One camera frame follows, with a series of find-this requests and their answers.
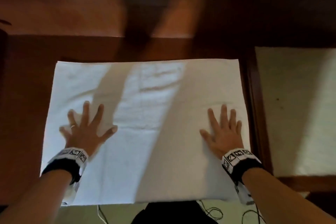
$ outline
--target wristband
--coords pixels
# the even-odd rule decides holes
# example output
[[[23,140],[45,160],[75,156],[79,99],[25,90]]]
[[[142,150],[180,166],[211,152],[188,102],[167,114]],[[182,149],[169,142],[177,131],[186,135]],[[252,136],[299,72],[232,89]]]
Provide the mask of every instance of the wristband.
[[[85,150],[79,148],[65,148],[61,150],[49,162],[42,175],[52,170],[65,170],[72,175],[70,185],[79,182],[86,167],[88,155]]]
[[[263,168],[263,165],[249,150],[238,148],[223,156],[222,167],[237,185],[238,182],[244,184],[242,176],[247,170],[253,167]]]

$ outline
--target fingernail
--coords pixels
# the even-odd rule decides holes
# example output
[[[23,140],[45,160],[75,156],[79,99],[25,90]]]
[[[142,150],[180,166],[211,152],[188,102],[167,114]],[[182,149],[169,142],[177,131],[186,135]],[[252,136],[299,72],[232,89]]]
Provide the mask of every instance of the fingernail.
[[[115,133],[115,132],[117,132],[117,131],[118,131],[118,126],[117,126],[117,125],[114,125],[114,126],[112,127],[112,132]]]

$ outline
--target forearm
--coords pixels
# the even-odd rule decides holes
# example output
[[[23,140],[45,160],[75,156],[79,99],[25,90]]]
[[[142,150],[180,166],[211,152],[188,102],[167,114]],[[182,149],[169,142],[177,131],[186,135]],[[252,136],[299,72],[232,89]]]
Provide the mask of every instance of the forearm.
[[[50,171],[1,215],[2,224],[50,223],[57,214],[72,176],[64,170]]]
[[[261,168],[247,170],[243,182],[269,224],[336,223],[334,218]]]

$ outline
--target hand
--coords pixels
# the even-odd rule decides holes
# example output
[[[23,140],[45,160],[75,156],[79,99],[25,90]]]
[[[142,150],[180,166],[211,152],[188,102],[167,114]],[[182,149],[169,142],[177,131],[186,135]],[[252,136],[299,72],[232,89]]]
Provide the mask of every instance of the hand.
[[[86,153],[91,156],[98,149],[99,145],[103,144],[108,138],[110,138],[118,127],[113,126],[108,129],[101,137],[97,136],[97,129],[100,121],[103,117],[104,105],[100,104],[98,111],[89,124],[89,101],[85,101],[83,105],[83,115],[80,125],[78,126],[73,111],[68,112],[68,119],[71,126],[71,133],[65,130],[64,127],[60,127],[59,131],[64,136],[66,144],[65,147],[76,147],[84,149]]]
[[[222,105],[220,124],[212,109],[208,109],[208,116],[215,135],[209,134],[204,129],[199,132],[217,158],[221,160],[230,150],[244,148],[241,136],[242,122],[239,120],[236,123],[236,110],[231,110],[230,121],[228,121],[226,105]]]

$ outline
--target towel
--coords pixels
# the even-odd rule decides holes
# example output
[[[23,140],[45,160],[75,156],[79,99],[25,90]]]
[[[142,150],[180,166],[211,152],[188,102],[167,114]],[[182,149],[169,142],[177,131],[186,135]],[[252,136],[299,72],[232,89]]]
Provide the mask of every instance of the towel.
[[[233,182],[199,134],[201,128],[211,131],[207,109],[219,119],[227,104],[242,120],[244,147],[250,148],[238,60],[58,62],[41,171],[65,146],[58,129],[71,131],[67,112],[73,109],[79,123],[86,100],[90,119],[105,105],[98,135],[113,124],[118,132],[90,158],[72,205],[238,200]]]

